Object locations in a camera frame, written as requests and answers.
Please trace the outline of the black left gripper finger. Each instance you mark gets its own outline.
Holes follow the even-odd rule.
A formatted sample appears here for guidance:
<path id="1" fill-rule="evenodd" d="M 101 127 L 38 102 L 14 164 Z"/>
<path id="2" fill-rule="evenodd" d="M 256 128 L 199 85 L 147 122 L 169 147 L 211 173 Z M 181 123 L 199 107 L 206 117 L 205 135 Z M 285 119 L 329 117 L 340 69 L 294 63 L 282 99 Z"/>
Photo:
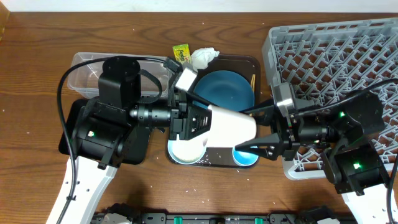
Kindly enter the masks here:
<path id="1" fill-rule="evenodd" d="M 203 105 L 205 108 L 209 107 L 213 103 L 202 98 L 201 96 L 196 95 L 194 92 L 186 92 L 187 97 L 190 98 L 192 101 L 196 101 L 197 103 Z"/>
<path id="2" fill-rule="evenodd" d="M 183 148 L 203 148 L 207 143 L 207 134 L 194 134 L 187 136 L 185 139 L 179 139 L 178 144 Z"/>

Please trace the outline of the small blue cup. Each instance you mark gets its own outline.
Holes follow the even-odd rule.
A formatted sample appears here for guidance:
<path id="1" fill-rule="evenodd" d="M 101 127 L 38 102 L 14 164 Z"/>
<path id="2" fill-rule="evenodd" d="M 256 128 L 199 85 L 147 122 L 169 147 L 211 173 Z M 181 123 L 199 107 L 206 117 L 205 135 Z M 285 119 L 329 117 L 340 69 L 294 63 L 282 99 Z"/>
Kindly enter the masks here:
<path id="1" fill-rule="evenodd" d="M 241 167 L 254 165 L 259 158 L 259 156 L 255 154 L 237 151 L 235 148 L 232 149 L 232 156 L 233 161 Z"/>

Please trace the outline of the white napkin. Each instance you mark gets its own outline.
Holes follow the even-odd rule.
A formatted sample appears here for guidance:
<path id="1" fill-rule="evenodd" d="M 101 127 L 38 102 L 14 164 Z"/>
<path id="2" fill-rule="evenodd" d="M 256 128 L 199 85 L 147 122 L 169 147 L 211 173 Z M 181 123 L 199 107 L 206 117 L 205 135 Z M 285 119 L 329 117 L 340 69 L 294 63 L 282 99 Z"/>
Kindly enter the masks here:
<path id="1" fill-rule="evenodd" d="M 195 71 L 206 69 L 219 54 L 220 52 L 213 47 L 197 49 L 191 55 L 193 69 Z"/>

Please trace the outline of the yellow green foil wrapper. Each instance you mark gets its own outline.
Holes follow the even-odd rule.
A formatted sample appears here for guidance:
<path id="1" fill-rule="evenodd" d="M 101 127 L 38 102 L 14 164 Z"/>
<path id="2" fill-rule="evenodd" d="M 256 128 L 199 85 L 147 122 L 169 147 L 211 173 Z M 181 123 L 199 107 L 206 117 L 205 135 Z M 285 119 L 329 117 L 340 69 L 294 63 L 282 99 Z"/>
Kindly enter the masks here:
<path id="1" fill-rule="evenodd" d="M 192 58 L 188 44 L 180 44 L 172 47 L 176 61 L 184 64 L 185 62 L 191 63 Z"/>

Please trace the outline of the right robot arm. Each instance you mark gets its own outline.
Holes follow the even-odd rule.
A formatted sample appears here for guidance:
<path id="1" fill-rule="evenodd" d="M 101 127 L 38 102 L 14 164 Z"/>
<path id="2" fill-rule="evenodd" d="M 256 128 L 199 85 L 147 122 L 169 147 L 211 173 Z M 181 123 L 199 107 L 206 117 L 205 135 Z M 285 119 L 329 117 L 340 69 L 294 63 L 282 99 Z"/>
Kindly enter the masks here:
<path id="1" fill-rule="evenodd" d="M 239 144 L 236 151 L 291 161 L 300 147 L 318 147 L 326 178 L 357 223 L 397 223 L 397 166 L 388 172 L 372 142 L 385 128 L 376 94 L 355 91 L 334 105 L 294 110 L 288 116 L 281 106 L 265 110 L 256 121 L 270 126 L 272 133 Z"/>

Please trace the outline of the white cup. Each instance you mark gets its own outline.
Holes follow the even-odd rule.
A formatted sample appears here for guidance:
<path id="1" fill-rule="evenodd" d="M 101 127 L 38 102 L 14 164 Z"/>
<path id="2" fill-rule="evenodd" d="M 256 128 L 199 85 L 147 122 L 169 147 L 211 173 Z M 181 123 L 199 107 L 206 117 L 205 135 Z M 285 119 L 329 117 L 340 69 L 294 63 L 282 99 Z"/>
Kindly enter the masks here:
<path id="1" fill-rule="evenodd" d="M 252 140 L 257 124 L 252 116 L 210 105 L 210 130 L 205 133 L 205 147 L 232 148 Z"/>

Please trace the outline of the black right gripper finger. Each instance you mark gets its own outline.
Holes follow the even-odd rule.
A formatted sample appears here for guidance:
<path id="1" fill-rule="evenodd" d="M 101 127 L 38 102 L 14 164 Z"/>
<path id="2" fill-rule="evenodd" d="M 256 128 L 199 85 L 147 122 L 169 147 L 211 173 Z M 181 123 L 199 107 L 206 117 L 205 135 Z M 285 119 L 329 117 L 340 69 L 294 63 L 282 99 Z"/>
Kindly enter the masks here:
<path id="1" fill-rule="evenodd" d="M 234 147 L 236 151 L 255 154 L 259 157 L 276 161 L 280 155 L 282 140 L 277 133 L 252 139 Z"/>
<path id="2" fill-rule="evenodd" d="M 243 110 L 242 113 L 254 118 L 257 125 L 270 126 L 274 117 L 274 105 L 249 108 Z"/>

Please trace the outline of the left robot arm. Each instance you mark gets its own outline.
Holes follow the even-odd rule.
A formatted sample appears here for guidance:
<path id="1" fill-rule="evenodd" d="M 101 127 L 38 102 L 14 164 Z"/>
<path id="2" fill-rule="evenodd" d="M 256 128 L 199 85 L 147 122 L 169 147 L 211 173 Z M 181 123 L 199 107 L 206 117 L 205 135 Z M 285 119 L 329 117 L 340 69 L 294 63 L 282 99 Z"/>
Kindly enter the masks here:
<path id="1" fill-rule="evenodd" d="M 67 169 L 49 223 L 89 223 L 121 164 L 140 164 L 151 132 L 170 129 L 172 140 L 192 140 L 210 129 L 212 112 L 193 105 L 193 93 L 172 90 L 160 104 L 159 79 L 143 69 L 145 57 L 99 60 L 99 95 L 72 104 L 61 115 L 60 150 Z"/>

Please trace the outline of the blue plate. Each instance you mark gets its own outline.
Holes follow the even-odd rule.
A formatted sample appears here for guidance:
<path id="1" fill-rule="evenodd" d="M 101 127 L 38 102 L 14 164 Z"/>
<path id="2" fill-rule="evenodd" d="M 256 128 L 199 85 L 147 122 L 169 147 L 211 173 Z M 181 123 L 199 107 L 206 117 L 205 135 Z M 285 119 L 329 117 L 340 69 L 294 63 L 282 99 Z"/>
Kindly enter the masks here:
<path id="1" fill-rule="evenodd" d="M 210 72 L 201 78 L 194 93 L 222 108 L 242 111 L 254 106 L 254 92 L 240 74 L 227 70 Z"/>

